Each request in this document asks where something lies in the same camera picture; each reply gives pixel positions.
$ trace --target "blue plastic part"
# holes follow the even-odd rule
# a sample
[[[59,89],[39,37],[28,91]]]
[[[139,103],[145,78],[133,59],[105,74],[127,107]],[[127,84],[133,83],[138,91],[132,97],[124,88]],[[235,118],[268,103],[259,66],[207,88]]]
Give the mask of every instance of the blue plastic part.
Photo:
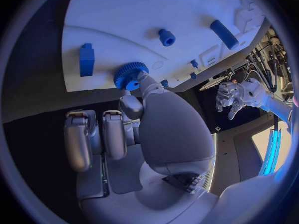
[[[159,31],[160,41],[162,42],[163,46],[171,46],[175,42],[175,36],[170,32],[166,31],[166,29],[161,29]]]
[[[144,63],[141,62],[130,62],[122,66],[115,74],[113,82],[116,88],[128,91],[139,88],[137,81],[137,75],[140,71],[149,72],[148,68]]]
[[[194,79],[194,80],[196,80],[196,78],[197,78],[197,75],[196,75],[194,72],[192,72],[192,73],[190,74],[190,76],[191,76],[191,78]]]
[[[198,63],[196,62],[196,60],[192,60],[191,64],[193,67],[197,68],[198,67]]]
[[[79,63],[80,76],[92,76],[95,64],[95,54],[90,43],[85,43],[80,48]]]
[[[219,20],[214,21],[210,28],[219,36],[228,49],[233,50],[239,45],[237,38]]]
[[[161,84],[163,85],[164,88],[169,87],[169,82],[168,82],[168,80],[162,80],[162,81],[161,81]]]

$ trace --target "robotic hand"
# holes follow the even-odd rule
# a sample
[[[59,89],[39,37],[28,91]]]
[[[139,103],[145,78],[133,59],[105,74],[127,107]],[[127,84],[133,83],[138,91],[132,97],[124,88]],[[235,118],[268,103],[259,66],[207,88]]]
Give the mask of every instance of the robotic hand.
[[[266,91],[264,86],[254,78],[248,78],[240,84],[233,82],[223,82],[219,85],[216,96],[216,108],[219,112],[223,106],[232,108],[228,114],[228,119],[232,120],[236,113],[244,106],[261,107],[266,111],[269,108],[266,106],[267,99],[272,94]]]

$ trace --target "hole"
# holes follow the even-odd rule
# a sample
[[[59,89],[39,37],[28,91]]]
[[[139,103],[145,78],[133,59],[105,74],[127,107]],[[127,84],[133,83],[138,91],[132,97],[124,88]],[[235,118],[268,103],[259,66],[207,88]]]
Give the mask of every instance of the hole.
[[[211,62],[212,60],[215,60],[215,57],[211,58],[210,60],[208,60],[208,62]]]
[[[173,39],[169,39],[169,40],[167,40],[167,42],[166,42],[168,45],[172,45],[173,44]]]

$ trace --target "humanoid robot hand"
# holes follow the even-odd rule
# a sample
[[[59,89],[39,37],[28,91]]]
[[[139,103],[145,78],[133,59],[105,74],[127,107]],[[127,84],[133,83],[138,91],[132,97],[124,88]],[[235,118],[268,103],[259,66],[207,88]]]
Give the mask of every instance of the humanoid robot hand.
[[[221,112],[223,106],[230,106],[228,119],[232,120],[236,113],[244,106],[262,107],[269,110],[265,105],[270,92],[256,79],[248,78],[242,83],[222,82],[216,96],[216,109]]]

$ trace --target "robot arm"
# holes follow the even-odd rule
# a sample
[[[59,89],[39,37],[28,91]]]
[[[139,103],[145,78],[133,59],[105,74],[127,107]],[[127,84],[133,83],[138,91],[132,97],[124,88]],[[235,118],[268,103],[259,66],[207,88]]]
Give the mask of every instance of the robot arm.
[[[216,108],[221,112],[223,106],[230,105],[232,105],[232,108],[228,114],[229,120],[232,120],[244,105],[249,105],[271,111],[290,126],[292,108],[283,101],[275,99],[274,94],[267,91],[254,78],[248,78],[247,81],[240,84],[233,82],[220,84],[216,96]]]

